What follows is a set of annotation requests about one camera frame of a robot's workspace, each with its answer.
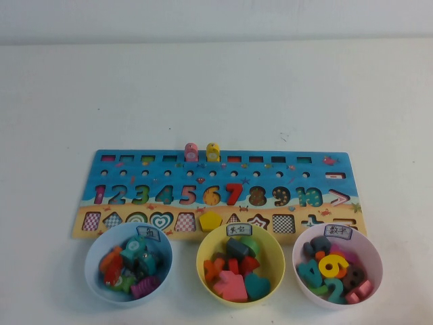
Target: white surface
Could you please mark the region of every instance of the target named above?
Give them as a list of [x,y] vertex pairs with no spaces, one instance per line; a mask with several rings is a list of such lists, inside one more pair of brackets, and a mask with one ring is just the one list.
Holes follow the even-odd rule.
[[1,0],[0,45],[433,36],[431,0]]
[[[0,47],[0,323],[431,324],[432,53],[433,39]],[[348,151],[384,262],[377,294],[328,312],[287,267],[265,305],[227,309],[198,280],[198,244],[175,242],[163,295],[95,299],[91,241],[70,238],[94,152],[191,141]]]

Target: number 7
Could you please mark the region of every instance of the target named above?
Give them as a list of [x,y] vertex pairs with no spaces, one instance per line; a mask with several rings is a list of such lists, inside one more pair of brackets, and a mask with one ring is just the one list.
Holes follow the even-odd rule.
[[227,184],[225,189],[231,192],[230,197],[227,199],[227,205],[235,205],[236,201],[241,196],[243,190],[242,184]]

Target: yellow wooden peg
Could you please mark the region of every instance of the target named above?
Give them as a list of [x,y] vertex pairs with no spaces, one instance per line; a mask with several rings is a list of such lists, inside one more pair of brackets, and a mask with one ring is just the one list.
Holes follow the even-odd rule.
[[214,142],[210,142],[206,147],[206,157],[208,161],[220,161],[219,146]]
[[203,232],[211,232],[213,229],[218,228],[223,222],[223,218],[215,212],[209,211],[200,215],[200,225]]

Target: heart shape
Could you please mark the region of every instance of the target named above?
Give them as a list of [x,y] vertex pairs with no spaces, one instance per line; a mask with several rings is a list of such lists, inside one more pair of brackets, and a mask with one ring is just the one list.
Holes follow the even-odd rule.
[[266,278],[250,273],[245,277],[245,288],[249,298],[254,301],[262,299],[271,292],[271,283]]
[[154,213],[150,217],[150,224],[154,225],[160,230],[164,230],[173,222],[173,215],[169,212],[165,212],[163,214]]

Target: plastic bowl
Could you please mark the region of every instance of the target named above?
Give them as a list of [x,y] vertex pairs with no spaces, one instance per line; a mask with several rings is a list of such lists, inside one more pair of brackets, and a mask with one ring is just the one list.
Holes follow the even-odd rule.
[[[340,234],[341,227],[343,227],[343,234]],[[312,293],[304,284],[304,282],[300,279],[298,272],[296,271],[296,266],[299,263],[306,263],[307,258],[303,253],[303,246],[305,242],[310,242],[314,237],[325,235],[329,239],[332,244],[337,244],[342,251],[354,252],[358,255],[359,261],[362,266],[365,268],[367,273],[367,279],[373,284],[373,291],[370,295],[361,301],[360,303],[356,303],[353,305],[340,305],[337,303],[330,303],[325,299],[315,295]],[[346,309],[353,306],[358,306],[363,304],[368,299],[371,298],[378,290],[380,283],[382,282],[383,276],[383,267],[382,260],[380,259],[379,253],[374,247],[374,245],[369,241],[367,237],[362,235],[362,233],[357,230],[346,227],[344,225],[334,224],[334,223],[322,223],[320,225],[314,225],[310,227],[308,230],[305,230],[295,241],[295,245],[293,246],[293,254],[292,254],[292,265],[294,272],[296,274],[296,280],[298,281],[299,287],[302,292],[314,303],[317,305],[328,308],[328,309]]]
[[[230,239],[227,234],[230,233],[232,227],[239,226],[251,227],[252,235],[251,237],[260,246],[260,252],[256,256],[257,260],[260,262],[260,267],[254,270],[254,273],[260,277],[266,277],[271,283],[271,292],[259,300],[246,302],[246,303],[234,303],[232,301],[227,301],[215,294],[212,289],[206,283],[204,279],[204,266],[205,260],[210,259],[215,252],[225,253],[225,243]],[[258,303],[262,303],[264,300],[268,299],[279,287],[281,281],[283,280],[284,271],[286,269],[286,263],[284,261],[284,254],[278,241],[270,235],[266,230],[258,227],[256,225],[251,225],[249,223],[229,223],[227,225],[221,225],[217,229],[211,231],[205,239],[203,239],[198,252],[197,252],[197,273],[200,281],[202,282],[204,288],[215,297],[216,300],[220,301],[224,305],[236,308],[250,307]]]
[[[146,245],[150,251],[155,251],[161,254],[161,256],[163,257],[163,264],[158,268],[158,272],[156,274],[156,276],[158,276],[161,281],[161,285],[149,295],[134,300],[132,295],[127,295],[123,292],[116,292],[106,287],[106,285],[103,283],[103,275],[99,272],[99,262],[116,245],[124,248],[127,241],[131,237],[138,234],[137,228],[142,230],[146,230],[149,228],[150,231],[154,232],[156,239],[147,239]],[[170,273],[172,261],[173,254],[171,250],[171,245],[164,232],[160,231],[158,228],[148,223],[124,223],[111,228],[110,230],[102,234],[92,244],[86,256],[84,267],[85,278],[90,290],[93,291],[93,293],[95,293],[95,295],[97,295],[100,299],[122,307],[134,307],[137,305],[141,305],[146,301],[149,301],[162,290],[162,287],[166,283],[165,280]]]

